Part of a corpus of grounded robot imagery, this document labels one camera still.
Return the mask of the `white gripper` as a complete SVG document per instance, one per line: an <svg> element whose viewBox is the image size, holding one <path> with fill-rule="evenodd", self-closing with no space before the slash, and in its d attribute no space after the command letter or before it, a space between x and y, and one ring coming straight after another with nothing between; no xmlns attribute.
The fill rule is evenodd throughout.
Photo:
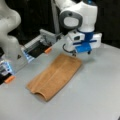
<svg viewBox="0 0 120 120"><path fill-rule="evenodd" d="M93 33L93 39L96 40L95 43L91 43L90 46L92 50L94 48L99 48L101 45L101 38L102 34L101 33ZM83 40L85 37L84 32L79 32L77 30L70 31L66 36L65 36L65 43L63 45L63 50L68 52L68 53L77 53L75 50L75 43L80 42Z"/></svg>

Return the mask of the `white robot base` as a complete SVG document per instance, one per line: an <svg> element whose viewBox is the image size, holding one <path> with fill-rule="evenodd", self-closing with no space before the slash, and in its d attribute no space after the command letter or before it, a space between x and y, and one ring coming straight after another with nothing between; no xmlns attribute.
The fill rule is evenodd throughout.
<svg viewBox="0 0 120 120"><path fill-rule="evenodd" d="M0 47L14 72L27 63L17 38L9 35L9 32L17 28L20 23L21 18L16 11L7 8L0 9Z"/></svg>

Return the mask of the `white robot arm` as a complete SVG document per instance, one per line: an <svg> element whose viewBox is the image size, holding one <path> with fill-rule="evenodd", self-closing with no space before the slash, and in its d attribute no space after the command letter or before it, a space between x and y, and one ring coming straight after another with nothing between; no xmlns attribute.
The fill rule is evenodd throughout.
<svg viewBox="0 0 120 120"><path fill-rule="evenodd" d="M63 49L68 53L90 53L101 44L101 33L95 33L98 7L92 0L55 0L60 9L59 22L69 29Z"/></svg>

